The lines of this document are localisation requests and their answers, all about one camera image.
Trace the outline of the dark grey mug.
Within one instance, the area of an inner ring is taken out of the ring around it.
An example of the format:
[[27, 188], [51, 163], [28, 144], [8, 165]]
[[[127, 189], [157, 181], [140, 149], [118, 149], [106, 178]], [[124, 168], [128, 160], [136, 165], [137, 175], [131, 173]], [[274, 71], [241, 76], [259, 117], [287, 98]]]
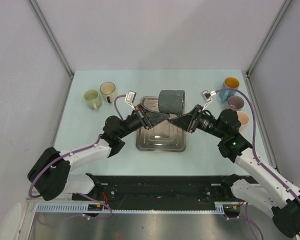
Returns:
[[184, 90], [161, 90], [158, 96], [158, 110], [165, 114], [182, 115], [185, 106]]

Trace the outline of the purple mug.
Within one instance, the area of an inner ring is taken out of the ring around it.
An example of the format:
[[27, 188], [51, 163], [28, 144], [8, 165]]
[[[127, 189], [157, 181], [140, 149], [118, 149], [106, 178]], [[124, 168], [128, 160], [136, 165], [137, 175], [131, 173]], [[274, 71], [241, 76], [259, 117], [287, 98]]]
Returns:
[[245, 101], [237, 95], [230, 96], [226, 101], [226, 108], [233, 111], [240, 111], [245, 106]]

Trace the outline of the cream mug black handle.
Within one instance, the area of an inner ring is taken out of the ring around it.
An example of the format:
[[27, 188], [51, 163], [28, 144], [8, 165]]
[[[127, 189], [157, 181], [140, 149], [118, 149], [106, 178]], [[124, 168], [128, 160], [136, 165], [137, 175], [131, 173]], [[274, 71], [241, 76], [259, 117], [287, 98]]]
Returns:
[[118, 96], [117, 87], [113, 82], [105, 82], [100, 86], [100, 93], [107, 103], [113, 103]]

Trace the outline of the pink orange mug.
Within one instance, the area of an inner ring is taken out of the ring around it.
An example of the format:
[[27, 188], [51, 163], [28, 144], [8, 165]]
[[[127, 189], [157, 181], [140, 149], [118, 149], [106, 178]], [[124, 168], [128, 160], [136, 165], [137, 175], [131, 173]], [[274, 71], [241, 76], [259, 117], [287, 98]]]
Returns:
[[238, 116], [238, 120], [241, 124], [241, 126], [239, 127], [239, 132], [242, 133], [245, 128], [248, 126], [249, 122], [250, 122], [250, 117], [249, 115], [244, 112], [244, 111], [237, 111], [237, 116]]

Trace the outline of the blue butterfly mug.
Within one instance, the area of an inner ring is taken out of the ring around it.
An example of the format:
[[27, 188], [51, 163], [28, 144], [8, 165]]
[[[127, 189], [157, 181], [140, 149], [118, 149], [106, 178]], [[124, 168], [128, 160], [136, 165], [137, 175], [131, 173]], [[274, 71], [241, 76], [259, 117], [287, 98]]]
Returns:
[[221, 87], [222, 91], [219, 92], [220, 100], [222, 102], [226, 102], [229, 97], [235, 95], [236, 91], [234, 89], [238, 89], [239, 86], [240, 86], [240, 82], [237, 78], [234, 77], [226, 78]]

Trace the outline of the green mug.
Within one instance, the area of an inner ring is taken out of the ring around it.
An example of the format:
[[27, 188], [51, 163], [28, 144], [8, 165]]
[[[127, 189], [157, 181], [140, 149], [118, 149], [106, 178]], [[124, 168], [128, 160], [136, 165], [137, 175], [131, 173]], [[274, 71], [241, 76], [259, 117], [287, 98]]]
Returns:
[[84, 93], [83, 97], [86, 102], [86, 105], [91, 110], [98, 110], [102, 106], [102, 100], [101, 100], [100, 94], [95, 89], [87, 90]]

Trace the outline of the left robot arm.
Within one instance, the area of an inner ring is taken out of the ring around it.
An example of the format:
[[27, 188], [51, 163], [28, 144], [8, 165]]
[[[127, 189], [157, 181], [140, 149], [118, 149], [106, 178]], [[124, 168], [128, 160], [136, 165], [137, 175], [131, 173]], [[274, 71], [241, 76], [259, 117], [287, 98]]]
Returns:
[[63, 151], [47, 148], [27, 175], [31, 183], [29, 197], [51, 201], [62, 194], [84, 194], [90, 200], [97, 199], [101, 188], [95, 177], [88, 173], [72, 174], [72, 171], [118, 154], [125, 146], [124, 137], [139, 128], [152, 129], [169, 117], [168, 113], [150, 110], [140, 103], [124, 120], [109, 116], [103, 132], [90, 144]]

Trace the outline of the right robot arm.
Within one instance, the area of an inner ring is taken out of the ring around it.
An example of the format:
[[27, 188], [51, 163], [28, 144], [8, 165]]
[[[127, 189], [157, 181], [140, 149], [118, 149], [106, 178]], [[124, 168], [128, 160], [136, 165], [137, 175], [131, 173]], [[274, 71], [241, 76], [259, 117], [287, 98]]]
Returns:
[[300, 188], [256, 153], [255, 146], [239, 132], [241, 123], [237, 112], [225, 109], [215, 118], [198, 105], [191, 112], [170, 119], [169, 123], [188, 133], [199, 129], [220, 138], [217, 145], [220, 154], [258, 183], [254, 186], [232, 175], [231, 182], [220, 188], [221, 196], [227, 201], [234, 198], [246, 201], [267, 214], [286, 237], [300, 237]]

